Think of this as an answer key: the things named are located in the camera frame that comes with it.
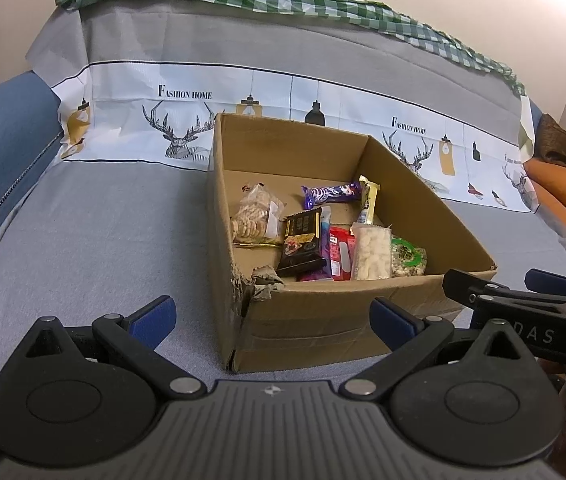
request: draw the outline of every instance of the sofa armrest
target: sofa armrest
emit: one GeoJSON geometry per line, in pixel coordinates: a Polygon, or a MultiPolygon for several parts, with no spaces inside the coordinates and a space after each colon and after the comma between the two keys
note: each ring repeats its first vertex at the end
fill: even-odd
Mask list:
{"type": "Polygon", "coordinates": [[[0,85],[0,225],[58,152],[58,104],[33,72],[0,85]]]}

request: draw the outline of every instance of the blue gripper pad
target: blue gripper pad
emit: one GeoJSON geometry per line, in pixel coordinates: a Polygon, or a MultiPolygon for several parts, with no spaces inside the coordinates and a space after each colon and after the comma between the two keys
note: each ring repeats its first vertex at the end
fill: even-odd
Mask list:
{"type": "Polygon", "coordinates": [[[546,270],[530,269],[526,272],[525,286],[528,290],[540,294],[566,296],[566,276],[546,270]]]}
{"type": "Polygon", "coordinates": [[[369,324],[392,351],[400,348],[423,330],[423,321],[384,298],[375,298],[369,306],[369,324]]]}
{"type": "Polygon", "coordinates": [[[124,320],[134,338],[154,350],[176,326],[176,305],[169,296],[160,296],[124,320]]]}

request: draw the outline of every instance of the deer head print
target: deer head print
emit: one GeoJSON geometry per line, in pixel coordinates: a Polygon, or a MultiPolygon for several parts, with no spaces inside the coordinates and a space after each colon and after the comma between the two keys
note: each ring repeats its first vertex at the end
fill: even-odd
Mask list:
{"type": "Polygon", "coordinates": [[[205,107],[209,111],[209,119],[201,124],[201,120],[197,115],[197,123],[195,126],[188,128],[184,137],[177,137],[174,135],[174,129],[172,126],[168,124],[169,114],[165,114],[162,123],[156,118],[156,110],[162,102],[163,101],[159,101],[159,103],[150,110],[149,115],[147,114],[147,111],[145,111],[145,106],[143,105],[143,115],[151,127],[162,133],[164,139],[170,141],[170,145],[165,152],[165,156],[170,158],[196,158],[195,155],[197,152],[202,151],[202,148],[198,146],[190,147],[188,144],[192,140],[198,139],[199,133],[208,132],[211,129],[214,129],[214,114],[212,113],[212,110],[210,110],[207,103],[205,103],[205,107]]]}
{"type": "Polygon", "coordinates": [[[514,187],[521,195],[521,200],[523,201],[524,205],[531,211],[534,210],[534,192],[527,190],[525,187],[528,181],[528,176],[525,173],[515,173],[514,175],[510,176],[508,174],[507,164],[502,166],[502,169],[503,174],[508,178],[508,180],[512,184],[512,187],[514,187]]]}
{"type": "Polygon", "coordinates": [[[416,149],[416,156],[414,157],[414,160],[410,163],[410,162],[407,161],[407,157],[405,156],[405,153],[401,150],[401,143],[399,142],[398,146],[395,146],[393,144],[392,137],[394,137],[394,134],[396,134],[396,130],[394,130],[394,132],[392,132],[392,134],[389,137],[386,137],[385,134],[383,133],[383,140],[387,144],[388,149],[392,153],[394,153],[394,155],[396,155],[398,158],[400,158],[401,161],[408,168],[410,168],[414,173],[418,174],[419,170],[423,166],[421,164],[422,161],[426,160],[427,158],[430,158],[430,155],[432,154],[432,150],[434,149],[434,143],[432,143],[432,145],[428,148],[428,144],[425,142],[425,139],[423,139],[423,137],[421,137],[421,140],[423,141],[423,146],[425,147],[424,150],[423,150],[423,153],[421,153],[420,148],[417,148],[416,149]]]}

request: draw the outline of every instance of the dark chocolate package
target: dark chocolate package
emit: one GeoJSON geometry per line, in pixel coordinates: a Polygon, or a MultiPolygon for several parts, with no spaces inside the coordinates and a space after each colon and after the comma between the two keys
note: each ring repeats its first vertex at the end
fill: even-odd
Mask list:
{"type": "Polygon", "coordinates": [[[297,276],[299,282],[317,282],[319,280],[332,280],[332,262],[330,261],[330,218],[332,208],[329,205],[321,206],[321,256],[325,259],[325,265],[319,270],[307,272],[297,276]]]}
{"type": "Polygon", "coordinates": [[[321,208],[288,216],[283,233],[279,276],[296,276],[326,265],[321,257],[321,208]]]}

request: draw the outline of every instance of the pendant lamp print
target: pendant lamp print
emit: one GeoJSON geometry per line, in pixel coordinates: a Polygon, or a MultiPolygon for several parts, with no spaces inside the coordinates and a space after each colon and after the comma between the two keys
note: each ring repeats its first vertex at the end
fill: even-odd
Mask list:
{"type": "Polygon", "coordinates": [[[455,176],[452,142],[450,142],[447,135],[444,135],[441,140],[439,140],[439,162],[441,163],[441,173],[455,176]]]}
{"type": "Polygon", "coordinates": [[[472,143],[472,158],[474,158],[477,162],[481,162],[481,153],[476,147],[476,142],[472,143]]]}
{"type": "Polygon", "coordinates": [[[321,111],[321,104],[319,102],[319,85],[320,81],[316,82],[316,101],[312,103],[312,109],[305,115],[305,122],[307,124],[317,124],[318,126],[325,126],[325,116],[321,111]]]}
{"type": "Polygon", "coordinates": [[[507,206],[505,205],[505,202],[503,202],[503,199],[502,199],[500,196],[498,196],[498,195],[494,192],[494,190],[492,190],[492,196],[494,197],[494,201],[495,201],[497,204],[500,204],[500,205],[502,205],[503,207],[507,207],[507,206]]]}
{"type": "Polygon", "coordinates": [[[247,99],[241,99],[241,103],[236,105],[237,115],[247,115],[252,117],[262,117],[263,116],[263,106],[252,97],[252,88],[254,85],[254,70],[252,70],[252,82],[250,83],[250,95],[247,99]]]}
{"type": "Polygon", "coordinates": [[[90,127],[92,121],[92,111],[90,110],[90,103],[85,102],[83,98],[82,103],[76,111],[71,113],[67,118],[67,137],[69,148],[61,153],[61,158],[67,158],[71,155],[76,155],[83,148],[83,137],[90,127]]]}

